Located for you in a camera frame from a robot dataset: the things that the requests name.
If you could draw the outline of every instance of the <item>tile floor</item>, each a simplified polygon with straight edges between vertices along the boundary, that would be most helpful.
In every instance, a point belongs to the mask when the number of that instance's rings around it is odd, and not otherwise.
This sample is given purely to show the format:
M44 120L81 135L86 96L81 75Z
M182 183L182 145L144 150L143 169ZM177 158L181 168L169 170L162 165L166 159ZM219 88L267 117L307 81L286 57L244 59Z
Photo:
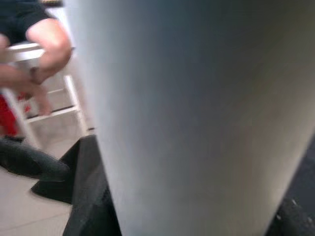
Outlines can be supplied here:
M82 86L74 79L84 106ZM59 96L54 105L63 106ZM43 150L60 158L79 138L74 114L34 123L33 129L43 144ZM38 197L30 192L35 180L18 177L0 169L0 236L62 236L70 206Z

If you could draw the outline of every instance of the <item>black shorts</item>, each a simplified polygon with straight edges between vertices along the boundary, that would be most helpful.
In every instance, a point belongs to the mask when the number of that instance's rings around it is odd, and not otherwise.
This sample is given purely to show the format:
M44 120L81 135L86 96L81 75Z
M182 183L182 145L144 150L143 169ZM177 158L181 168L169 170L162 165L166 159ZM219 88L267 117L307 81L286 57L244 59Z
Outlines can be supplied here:
M38 2L3 1L0 3L0 34L8 37L10 44L25 41L29 27L47 18L52 16Z

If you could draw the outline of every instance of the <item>person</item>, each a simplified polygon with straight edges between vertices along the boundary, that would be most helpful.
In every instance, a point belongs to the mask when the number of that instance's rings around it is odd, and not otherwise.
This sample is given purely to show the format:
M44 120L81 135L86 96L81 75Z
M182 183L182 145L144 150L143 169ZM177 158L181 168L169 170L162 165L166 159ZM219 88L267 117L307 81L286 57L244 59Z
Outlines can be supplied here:
M38 43L44 54L29 73L0 64L0 87L33 96L40 115L51 106L41 84L64 68L71 57L71 43L60 22L50 16L37 0L0 0L0 61L5 48L22 41Z

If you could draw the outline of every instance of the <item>leg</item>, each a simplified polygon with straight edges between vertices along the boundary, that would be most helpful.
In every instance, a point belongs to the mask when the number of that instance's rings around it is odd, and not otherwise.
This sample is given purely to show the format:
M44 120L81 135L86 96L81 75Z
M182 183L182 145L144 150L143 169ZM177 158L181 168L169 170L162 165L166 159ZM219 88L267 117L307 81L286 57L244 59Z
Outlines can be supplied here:
M45 53L39 59L39 67L33 71L33 79L41 84L64 68L71 57L70 40L56 19L44 19L26 31L28 41L38 43Z
M4 50L8 45L10 45L8 38L0 34L0 57L4 56ZM39 105L40 114L50 114L51 107L46 96L46 90L42 86L32 83L31 80L30 75L15 67L0 64L0 88L9 88L17 92L31 94Z

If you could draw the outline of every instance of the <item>white stool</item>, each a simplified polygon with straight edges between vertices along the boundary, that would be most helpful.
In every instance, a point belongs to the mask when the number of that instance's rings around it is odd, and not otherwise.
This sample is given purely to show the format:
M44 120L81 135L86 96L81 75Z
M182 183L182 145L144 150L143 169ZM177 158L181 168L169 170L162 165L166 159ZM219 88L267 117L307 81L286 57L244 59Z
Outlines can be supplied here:
M19 44L7 48L5 51L4 61L1 62L13 63L35 59L39 58L43 53L44 50L41 49L41 47L36 43ZM82 136L88 135L88 127L83 116L83 112L73 84L72 77L70 74L66 73L66 69L63 69L61 73L64 80L65 88L49 91L48 93L60 92L62 90L67 91L70 98L71 106L54 110L49 116L33 116L27 118L24 114L24 111L19 106L19 102L16 98L16 95L9 89L2 89L2 94L6 98L9 106L11 107L12 112L14 113L17 122L22 132L24 133L27 141L35 148L41 148L41 144L36 135L34 134L30 124L39 120L49 119L51 117L56 117L67 113L74 112L76 114Z

